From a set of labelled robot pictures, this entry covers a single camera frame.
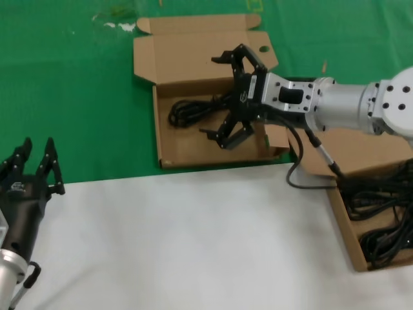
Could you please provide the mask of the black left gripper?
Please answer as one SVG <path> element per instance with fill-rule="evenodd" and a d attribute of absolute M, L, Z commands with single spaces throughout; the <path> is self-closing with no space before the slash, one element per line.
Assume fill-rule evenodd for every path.
<path fill-rule="evenodd" d="M 1 160 L 1 211 L 8 224 L 2 249 L 30 259 L 46 204 L 52 194 L 65 194 L 65 185 L 53 138 L 49 137 L 44 156 L 34 175 L 24 175 L 25 163 L 32 150 L 32 140 L 25 138 L 11 156 Z M 54 184 L 48 183 L 53 173 Z"/>

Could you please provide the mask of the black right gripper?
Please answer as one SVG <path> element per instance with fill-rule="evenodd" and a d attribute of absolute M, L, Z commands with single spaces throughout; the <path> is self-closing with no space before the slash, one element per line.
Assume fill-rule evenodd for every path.
<path fill-rule="evenodd" d="M 217 130 L 199 130 L 221 149 L 232 150 L 253 135 L 252 121 L 271 125 L 306 124 L 305 111 L 294 112 L 290 107 L 293 103 L 301 104 L 304 99 L 304 93 L 294 88 L 297 82 L 273 73 L 246 74 L 244 58 L 253 66 L 254 72 L 268 71 L 255 52 L 244 44 L 211 58 L 213 63 L 231 65 L 234 75 L 229 113 L 221 126 Z M 241 128 L 232 133 L 238 123 Z"/>

